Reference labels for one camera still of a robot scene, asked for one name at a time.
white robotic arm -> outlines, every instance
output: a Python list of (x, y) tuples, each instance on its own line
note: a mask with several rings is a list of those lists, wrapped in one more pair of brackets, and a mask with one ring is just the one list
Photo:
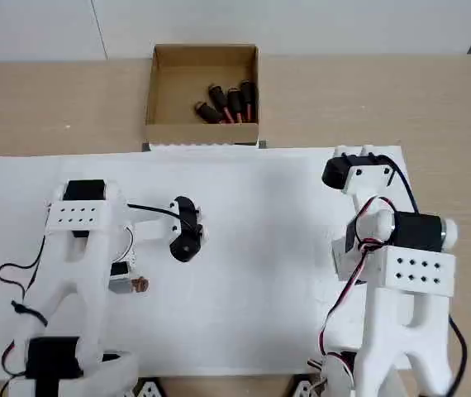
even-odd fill
[[(413, 212), (398, 211), (383, 196), (396, 172), (410, 195)], [(336, 347), (323, 346), (322, 331), (321, 378), (326, 384), (321, 396), (406, 395), (404, 389), (401, 394), (388, 391), (393, 364), (402, 354), (410, 359), (421, 392), (444, 396), (452, 383), (447, 345), (455, 257), (449, 251), (458, 238), (456, 224), (419, 213), (397, 165), (386, 156), (375, 156), (370, 146), (360, 155), (337, 148), (322, 180), (354, 201), (358, 215), (346, 234), (332, 243), (333, 256), (339, 279), (351, 283), (346, 288), (367, 282), (367, 296), (364, 339), (354, 359)], [(403, 294), (414, 300), (408, 325), (400, 323), (398, 315)]]
[[(131, 225), (132, 208), (171, 215), (173, 221)], [(13, 303), (21, 324), (9, 347), (10, 367), (24, 369), (18, 375), (25, 378), (10, 381), (10, 396), (99, 397), (130, 390), (138, 380), (136, 357), (105, 353), (101, 345), (108, 290), (146, 290), (147, 280), (135, 272), (135, 241), (165, 240), (177, 260), (192, 259), (204, 242), (199, 215), (182, 196), (164, 209), (128, 204), (115, 184), (103, 180), (70, 180), (61, 186), (50, 205), (36, 282), (22, 303)], [(131, 234), (130, 244), (117, 256), (124, 231)], [(70, 294), (82, 302), (81, 335), (45, 337), (48, 319)]]

wooden table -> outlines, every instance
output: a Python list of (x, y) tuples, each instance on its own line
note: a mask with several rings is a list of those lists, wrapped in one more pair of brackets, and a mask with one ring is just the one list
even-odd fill
[[(269, 146), (401, 145), (424, 212), (460, 226), (453, 315), (469, 344), (471, 56), (263, 57), (260, 139)], [(0, 64), (0, 155), (138, 151), (148, 60)], [(452, 362), (459, 347), (451, 346)], [(285, 376), (165, 380), (169, 397), (282, 395)]]

cable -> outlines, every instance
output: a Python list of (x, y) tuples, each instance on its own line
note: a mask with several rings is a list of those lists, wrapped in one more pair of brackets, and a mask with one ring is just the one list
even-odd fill
[(360, 258), (360, 262), (355, 267), (353, 270), (353, 273), (351, 273), (350, 279), (345, 283), (344, 288), (340, 292), (339, 297), (335, 301), (335, 304), (329, 309), (329, 312), (327, 312), (326, 319), (324, 320), (324, 325), (321, 328), (321, 331), (318, 335), (318, 346), (320, 348), (320, 353), (325, 356), (326, 355), (326, 349), (324, 348), (324, 332), (326, 330), (327, 324), (329, 323), (329, 320), (331, 319), (332, 315), (335, 313), (335, 311), (338, 309), (338, 307), (345, 302), (345, 299), (348, 297), (348, 294), (351, 290), (351, 287), (355, 285), (356, 281), (359, 279), (360, 274), (362, 273), (362, 270), (364, 270), (364, 264), (365, 264), (365, 259), (366, 256), (368, 255), (368, 250), (364, 250), (362, 257)]
[(317, 383), (315, 383), (314, 385), (311, 385), (311, 387), (309, 388), (309, 390), (307, 391), (307, 393), (309, 394), (309, 397), (312, 397), (312, 394), (313, 393), (316, 393), (316, 388), (318, 386), (321, 386), (321, 385), (325, 385), (327, 383), (327, 378), (324, 378), (324, 379), (321, 379), (319, 380)]
[(354, 389), (353, 371), (350, 368), (350, 366), (348, 365), (348, 363), (344, 360), (344, 357), (342, 357), (340, 354), (334, 353), (334, 352), (327, 353), (326, 357), (333, 357), (337, 361), (340, 362), (340, 364), (344, 367), (344, 371), (348, 374), (348, 377), (351, 380), (351, 386)]
[(316, 360), (312, 360), (312, 359), (307, 360), (307, 365), (318, 371), (321, 371), (321, 363)]
[[(401, 181), (404, 184), (404, 187), (408, 193), (408, 198), (410, 199), (410, 203), (412, 204), (412, 207), (414, 208), (414, 212), (419, 213), (419, 208), (417, 207), (417, 201), (416, 201), (416, 198), (414, 197), (412, 189), (410, 188), (410, 185), (406, 177), (404, 176), (402, 170), (399, 168), (396, 162), (393, 161), (391, 158), (389, 158), (387, 155), (378, 155), (377, 159), (387, 161), (388, 164), (392, 167), (392, 169), (395, 172), (397, 172), (397, 174), (401, 178)], [(461, 380), (463, 379), (464, 374), (465, 374), (465, 369), (467, 368), (467, 359), (468, 359), (468, 348), (467, 348), (467, 342), (465, 341), (465, 337), (463, 333), (461, 333), (461, 331), (459, 330), (452, 316), (450, 315), (449, 315), (449, 324), (452, 330), (454, 331), (456, 337), (458, 338), (459, 345), (461, 346), (461, 361), (459, 362), (459, 368), (458, 368), (458, 371), (456, 372), (456, 376), (454, 377), (454, 381), (452, 382), (452, 385), (450, 386), (449, 391), (447, 392), (445, 397), (453, 397), (456, 394), (456, 391), (458, 391), (459, 385), (461, 384)]]
[(184, 219), (180, 215), (178, 215), (176, 213), (173, 213), (173, 212), (171, 212), (167, 209), (157, 208), (157, 207), (149, 207), (147, 205), (130, 204), (130, 203), (127, 204), (127, 207), (134, 208), (134, 209), (143, 209), (145, 211), (151, 211), (153, 213), (163, 213), (164, 215), (169, 215), (170, 217), (177, 218), (180, 222), (184, 223), (184, 225), (186, 225), (186, 227), (190, 231), (192, 231), (192, 232), (195, 231), (195, 228), (188, 221), (186, 221), (186, 219)]
[(126, 250), (123, 251), (123, 253), (120, 256), (118, 256), (114, 261), (112, 261), (112, 263), (119, 262), (123, 258), (125, 258), (127, 256), (127, 254), (129, 253), (129, 251), (131, 250), (131, 248), (133, 247), (133, 243), (135, 242), (135, 236), (133, 235), (133, 231), (128, 226), (126, 227), (126, 230), (129, 232), (129, 235), (131, 236), (131, 238), (129, 239), (129, 245), (126, 248)]
[(6, 391), (7, 386), (10, 384), (10, 382), (11, 382), (12, 380), (14, 380), (15, 378), (18, 378), (19, 376), (23, 376), (23, 375), (24, 375), (24, 373), (22, 373), (22, 374), (20, 374), (20, 375), (12, 375), (12, 376), (10, 377), (10, 379), (8, 379), (8, 380), (4, 383), (4, 385), (2, 385), (2, 388), (1, 388), (1, 391), (0, 391), (0, 397), (2, 397), (2, 396), (4, 395), (4, 392)]
[[(395, 207), (395, 205), (393, 204), (392, 200), (390, 200), (389, 198), (387, 197), (384, 197), (384, 196), (373, 196), (371, 197), (365, 205), (362, 206), (362, 208), (360, 209), (359, 213), (357, 213), (357, 215), (354, 217), (353, 219), (353, 223), (354, 223), (354, 235), (355, 237), (357, 238), (357, 240), (359, 240), (360, 242), (360, 237), (359, 237), (359, 233), (357, 232), (357, 221), (359, 220), (359, 218), (364, 215), (364, 213), (366, 211), (368, 211), (368, 208), (371, 204), (373, 204), (373, 201), (375, 201), (375, 199), (379, 199), (379, 200), (383, 200), (387, 205), (389, 205), (392, 210), (396, 213), (397, 212), (397, 208)], [(376, 239), (373, 239), (373, 238), (366, 238), (365, 240), (376, 240)]]
[(446, 394), (446, 397), (453, 397), (456, 394), (456, 391), (458, 391), (461, 380), (464, 378), (465, 368), (467, 368), (468, 352), (467, 352), (467, 342), (465, 341), (464, 335), (459, 330), (452, 316), (449, 316), (449, 324), (452, 327), (452, 330), (454, 331), (454, 333), (456, 334), (459, 344), (461, 345), (461, 361), (459, 362), (459, 369), (458, 369), (458, 372), (456, 373), (456, 377), (454, 378), (454, 382), (452, 382), (452, 386), (450, 387), (449, 391)]
[(24, 371), (22, 371), (22, 372), (11, 372), (6, 367), (6, 359), (9, 356), (9, 354), (12, 352), (14, 347), (15, 347), (15, 342), (11, 341), (10, 344), (7, 345), (6, 349), (4, 349), (4, 352), (2, 353), (2, 356), (1, 356), (1, 366), (2, 366), (2, 369), (4, 370), (4, 372), (6, 372), (8, 375), (10, 375), (12, 377), (22, 376), (22, 375), (24, 375)]
[(48, 320), (39, 313), (37, 310), (28, 308), (24, 304), (18, 304), (15, 300), (12, 301), (12, 306), (15, 309), (17, 314), (30, 314), (31, 316), (37, 318), (45, 327), (48, 327)]
[[(2, 281), (5, 284), (11, 284), (11, 285), (18, 286), (21, 289), (22, 300), (24, 300), (24, 298), (26, 297), (27, 290), (34, 284), (34, 281), (36, 280), (37, 271), (39, 270), (40, 257), (43, 254), (43, 248), (45, 247), (45, 239), (46, 239), (46, 236), (43, 236), (43, 239), (42, 239), (41, 244), (40, 244), (39, 252), (37, 254), (37, 258), (35, 258), (35, 260), (31, 264), (29, 264), (29, 265), (17, 265), (15, 263), (5, 263), (3, 265), (0, 265), (0, 281)], [(16, 268), (16, 269), (28, 270), (28, 269), (31, 269), (34, 266), (36, 267), (36, 269), (34, 270), (34, 273), (31, 276), (30, 282), (28, 283), (28, 286), (26, 288), (21, 283), (19, 283), (18, 281), (5, 279), (4, 277), (1, 276), (2, 269), (7, 268), (7, 267), (13, 267), (13, 268)]]
[(408, 197), (410, 198), (410, 202), (412, 203), (412, 207), (414, 208), (414, 213), (419, 213), (419, 208), (417, 207), (416, 199), (414, 198), (414, 195), (412, 193), (412, 188), (410, 187), (410, 184), (408, 183), (406, 176), (404, 176), (404, 173), (399, 168), (399, 165), (397, 165), (397, 163), (393, 161), (391, 158), (389, 158), (387, 155), (378, 155), (377, 160), (385, 160), (386, 162), (388, 162), (388, 165), (392, 167), (392, 170), (397, 172), (397, 174), (399, 175), (399, 178), (401, 178), (402, 184), (404, 184), (404, 189), (406, 189), (408, 193)]

open cardboard box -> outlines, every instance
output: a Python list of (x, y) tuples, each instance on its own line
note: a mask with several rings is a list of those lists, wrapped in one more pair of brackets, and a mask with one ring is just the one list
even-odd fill
[(156, 45), (151, 66), (145, 137), (154, 144), (250, 143), (258, 140), (256, 123), (206, 124), (193, 106), (211, 104), (207, 88), (258, 85), (255, 45)]

white board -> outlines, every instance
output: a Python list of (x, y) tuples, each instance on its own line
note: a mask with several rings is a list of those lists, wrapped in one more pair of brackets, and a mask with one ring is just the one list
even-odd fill
[[(350, 198), (321, 182), (332, 152), (218, 148), (0, 158), (0, 264), (34, 259), (45, 203), (62, 179), (114, 179), (129, 202), (146, 205), (187, 195), (206, 214), (209, 242), (187, 264), (162, 243), (137, 246), (137, 265), (150, 288), (109, 292), (104, 346), (138, 353), (142, 374), (150, 376), (304, 372), (307, 358), (318, 357), (322, 319), (342, 286), (331, 240), (354, 216)], [(375, 152), (404, 167), (400, 148)], [(388, 196), (410, 209), (400, 183)], [(333, 318), (328, 340), (360, 345), (364, 294), (363, 286), (354, 289)], [(0, 283), (0, 354), (17, 325), (11, 299), (19, 299), (19, 291)], [(64, 302), (49, 333), (77, 334), (83, 315), (77, 303), (75, 297)]]

